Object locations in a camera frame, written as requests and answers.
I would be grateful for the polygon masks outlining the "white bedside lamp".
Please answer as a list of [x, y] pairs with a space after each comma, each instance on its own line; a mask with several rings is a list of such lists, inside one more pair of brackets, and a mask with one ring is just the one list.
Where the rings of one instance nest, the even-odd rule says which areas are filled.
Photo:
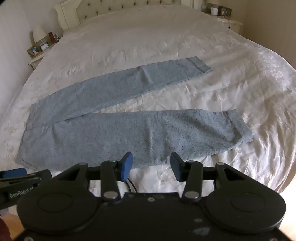
[[45, 33], [45, 31], [43, 30], [43, 28], [41, 26], [34, 27], [32, 34], [33, 34], [33, 38], [34, 38], [35, 43], [43, 40], [47, 36], [47, 34]]

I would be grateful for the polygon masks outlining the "small picture frame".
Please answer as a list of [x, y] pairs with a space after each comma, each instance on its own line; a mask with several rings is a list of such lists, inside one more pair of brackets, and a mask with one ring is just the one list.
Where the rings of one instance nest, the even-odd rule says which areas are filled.
[[32, 46], [27, 50], [27, 53], [32, 56], [32, 57], [36, 57], [37, 55], [40, 54], [40, 49], [37, 46]]

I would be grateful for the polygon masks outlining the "grey-blue knit pants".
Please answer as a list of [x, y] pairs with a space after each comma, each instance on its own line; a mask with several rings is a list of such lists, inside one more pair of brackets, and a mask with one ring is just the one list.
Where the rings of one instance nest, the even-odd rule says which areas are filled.
[[185, 159], [211, 156], [251, 142], [235, 110], [202, 109], [103, 113], [102, 109], [191, 80], [210, 68], [199, 58], [126, 69], [73, 84], [33, 104], [17, 160], [37, 169], [97, 166], [133, 153], [135, 168], [161, 165], [176, 152]]

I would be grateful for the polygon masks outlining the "cream left nightstand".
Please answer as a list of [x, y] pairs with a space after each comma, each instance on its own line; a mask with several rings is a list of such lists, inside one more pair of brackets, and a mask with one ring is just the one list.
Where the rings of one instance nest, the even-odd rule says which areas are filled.
[[50, 49], [46, 49], [45, 51], [43, 51], [42, 53], [40, 53], [38, 56], [32, 58], [29, 61], [28, 65], [31, 66], [33, 70], [35, 70], [37, 68], [38, 64], [46, 56], [46, 54], [48, 54], [49, 51], [50, 51]]

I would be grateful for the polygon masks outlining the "cream right nightstand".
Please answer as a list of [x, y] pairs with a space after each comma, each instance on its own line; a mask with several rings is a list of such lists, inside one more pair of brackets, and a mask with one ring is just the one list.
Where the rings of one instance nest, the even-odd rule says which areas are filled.
[[243, 23], [241, 23], [240, 21], [233, 20], [232, 18], [224, 18], [222, 16], [214, 16], [211, 14], [208, 15], [214, 18], [215, 20], [221, 22], [225, 27], [241, 35], [243, 30]]

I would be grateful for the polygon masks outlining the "brown small bottle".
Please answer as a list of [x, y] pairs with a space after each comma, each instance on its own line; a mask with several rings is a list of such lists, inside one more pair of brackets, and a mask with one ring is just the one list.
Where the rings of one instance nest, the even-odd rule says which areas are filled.
[[49, 37], [50, 37], [51, 42], [54, 44], [56, 42], [56, 39], [55, 39], [52, 32], [49, 32]]

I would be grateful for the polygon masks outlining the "small white alarm clock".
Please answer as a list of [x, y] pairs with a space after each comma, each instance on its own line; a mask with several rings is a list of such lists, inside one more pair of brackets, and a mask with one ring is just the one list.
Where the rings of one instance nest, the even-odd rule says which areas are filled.
[[40, 48], [41, 48], [42, 51], [45, 51], [45, 50], [47, 50], [49, 48], [49, 44], [47, 42], [45, 42], [44, 44], [42, 44], [40, 46]]

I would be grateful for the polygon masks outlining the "white floral bedspread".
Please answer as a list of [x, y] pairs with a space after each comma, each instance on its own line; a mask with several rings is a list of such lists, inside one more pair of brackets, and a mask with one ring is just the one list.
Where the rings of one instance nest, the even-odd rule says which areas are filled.
[[1, 122], [1, 169], [17, 167], [30, 106], [45, 96], [99, 75], [192, 56], [211, 72], [108, 111], [236, 109], [253, 141], [203, 162], [226, 162], [282, 192], [295, 177], [295, 69], [274, 51], [183, 6], [116, 11], [66, 33], [17, 92]]

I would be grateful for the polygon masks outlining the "cream nightstand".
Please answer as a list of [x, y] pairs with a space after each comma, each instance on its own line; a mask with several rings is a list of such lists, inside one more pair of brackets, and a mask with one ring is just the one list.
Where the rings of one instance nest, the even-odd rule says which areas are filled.
[[46, 54], [48, 54], [49, 51], [50, 51], [50, 49], [46, 49], [45, 51], [43, 51], [42, 53], [40, 53], [38, 56], [32, 58], [29, 61], [28, 65], [31, 66], [33, 70], [35, 70], [37, 68], [38, 64], [46, 56]]
[[224, 18], [222, 16], [214, 16], [211, 14], [208, 15], [214, 18], [215, 20], [221, 22], [225, 27], [241, 35], [243, 30], [243, 23], [241, 23], [240, 21], [233, 20], [232, 18]]

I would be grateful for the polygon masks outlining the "dark framed photo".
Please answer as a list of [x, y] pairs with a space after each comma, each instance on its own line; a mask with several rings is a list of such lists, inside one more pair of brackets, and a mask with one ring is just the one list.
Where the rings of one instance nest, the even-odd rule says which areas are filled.
[[227, 7], [223, 7], [223, 6], [219, 6], [218, 15], [225, 17], [225, 18], [229, 18], [232, 15], [232, 9], [227, 8]]

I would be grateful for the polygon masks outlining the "white candle jar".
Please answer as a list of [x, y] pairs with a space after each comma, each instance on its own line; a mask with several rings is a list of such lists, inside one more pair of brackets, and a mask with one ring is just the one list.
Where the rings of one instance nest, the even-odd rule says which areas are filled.
[[216, 6], [211, 7], [211, 15], [213, 15], [213, 16], [218, 15], [218, 8]]

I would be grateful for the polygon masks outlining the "cream tufted headboard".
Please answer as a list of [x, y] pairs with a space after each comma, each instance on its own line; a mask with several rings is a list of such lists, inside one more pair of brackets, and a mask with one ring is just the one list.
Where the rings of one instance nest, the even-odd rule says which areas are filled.
[[194, 2], [190, 0], [67, 0], [56, 4], [55, 10], [59, 26], [67, 31], [98, 15], [150, 5], [179, 5], [193, 8]]

